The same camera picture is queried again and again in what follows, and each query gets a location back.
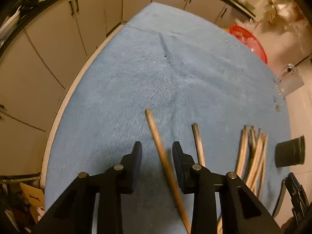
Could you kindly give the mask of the red plastic basin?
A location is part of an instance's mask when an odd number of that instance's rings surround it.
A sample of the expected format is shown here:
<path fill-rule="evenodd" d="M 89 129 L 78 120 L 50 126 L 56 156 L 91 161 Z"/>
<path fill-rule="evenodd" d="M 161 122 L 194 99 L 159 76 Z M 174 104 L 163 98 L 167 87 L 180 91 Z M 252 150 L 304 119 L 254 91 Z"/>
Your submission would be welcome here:
<path fill-rule="evenodd" d="M 258 39 L 248 30 L 238 25 L 230 27 L 230 34 L 236 37 L 252 52 L 254 52 L 266 65 L 268 64 L 267 55 Z"/>

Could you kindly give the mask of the black chopstick holder cup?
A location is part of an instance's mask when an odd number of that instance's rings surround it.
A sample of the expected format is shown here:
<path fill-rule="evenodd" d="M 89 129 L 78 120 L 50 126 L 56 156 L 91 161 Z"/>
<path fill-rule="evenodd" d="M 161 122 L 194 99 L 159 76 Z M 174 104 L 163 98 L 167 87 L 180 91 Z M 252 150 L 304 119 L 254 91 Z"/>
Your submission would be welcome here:
<path fill-rule="evenodd" d="M 282 168 L 294 165 L 303 165 L 305 162 L 305 137 L 304 135 L 280 142 L 276 145 L 276 167 Z"/>

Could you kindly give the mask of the wooden chopstick bundle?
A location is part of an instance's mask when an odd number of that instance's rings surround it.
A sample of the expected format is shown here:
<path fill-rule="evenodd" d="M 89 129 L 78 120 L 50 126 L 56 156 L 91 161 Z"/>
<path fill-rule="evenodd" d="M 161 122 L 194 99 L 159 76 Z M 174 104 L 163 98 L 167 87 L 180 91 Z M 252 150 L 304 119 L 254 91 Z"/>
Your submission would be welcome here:
<path fill-rule="evenodd" d="M 252 190 L 258 199 L 261 199 L 264 180 L 265 180 L 268 134 L 262 134 L 261 139 L 262 139 L 262 152 L 261 152 L 259 167 L 256 170 L 256 175 L 254 178 L 253 190 Z"/>
<path fill-rule="evenodd" d="M 236 164 L 236 169 L 235 169 L 235 173 L 241 179 L 243 179 L 247 147 L 249 144 L 248 132 L 249 132 L 249 127 L 245 125 L 244 128 L 242 129 L 241 141 L 240 141 L 239 151 L 238 151 L 238 159 L 237 159 L 237 164 Z"/>
<path fill-rule="evenodd" d="M 263 140 L 262 140 L 262 129 L 258 129 L 258 137 L 256 138 L 256 147 L 254 151 L 254 157 L 251 161 L 251 166 L 246 178 L 246 185 L 249 187 L 249 189 L 252 188 L 254 180 L 256 178 L 258 167 L 261 163 L 261 155 L 263 150 Z"/>

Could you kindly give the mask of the lower kitchen cabinets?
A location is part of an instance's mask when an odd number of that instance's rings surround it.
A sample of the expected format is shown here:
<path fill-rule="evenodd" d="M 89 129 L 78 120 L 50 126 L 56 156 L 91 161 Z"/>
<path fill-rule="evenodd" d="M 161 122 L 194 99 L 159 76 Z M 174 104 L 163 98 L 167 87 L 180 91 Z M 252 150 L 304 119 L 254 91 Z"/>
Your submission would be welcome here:
<path fill-rule="evenodd" d="M 21 0 L 1 27 L 1 176 L 41 171 L 66 91 L 113 29 L 152 2 L 219 27 L 255 15 L 236 0 Z"/>

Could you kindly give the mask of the blue towel mat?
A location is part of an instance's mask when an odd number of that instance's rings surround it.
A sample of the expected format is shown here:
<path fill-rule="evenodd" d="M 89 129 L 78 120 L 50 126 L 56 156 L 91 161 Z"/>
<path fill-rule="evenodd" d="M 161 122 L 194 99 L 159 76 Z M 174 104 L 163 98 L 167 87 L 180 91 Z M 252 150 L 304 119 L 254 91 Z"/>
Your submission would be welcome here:
<path fill-rule="evenodd" d="M 49 208 L 80 172 L 105 172 L 142 143 L 132 195 L 122 196 L 125 233 L 185 233 L 164 179 L 145 110 L 151 109 L 168 156 L 179 141 L 196 157 L 199 125 L 207 168 L 234 171 L 241 129 L 268 135 L 261 202 L 276 205 L 288 168 L 275 148 L 290 138 L 286 102 L 271 69 L 235 37 L 191 13 L 152 3 L 131 19 L 93 61 L 66 106 L 50 151 Z"/>

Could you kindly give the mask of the clear glass mug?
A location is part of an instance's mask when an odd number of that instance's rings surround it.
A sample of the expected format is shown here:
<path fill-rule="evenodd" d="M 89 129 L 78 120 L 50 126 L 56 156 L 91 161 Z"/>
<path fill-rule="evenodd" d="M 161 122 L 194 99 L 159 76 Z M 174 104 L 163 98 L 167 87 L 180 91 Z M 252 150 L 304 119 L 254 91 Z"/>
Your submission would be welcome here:
<path fill-rule="evenodd" d="M 276 83 L 278 93 L 282 98 L 285 98 L 303 85 L 304 82 L 299 71 L 291 63 L 282 68 Z"/>

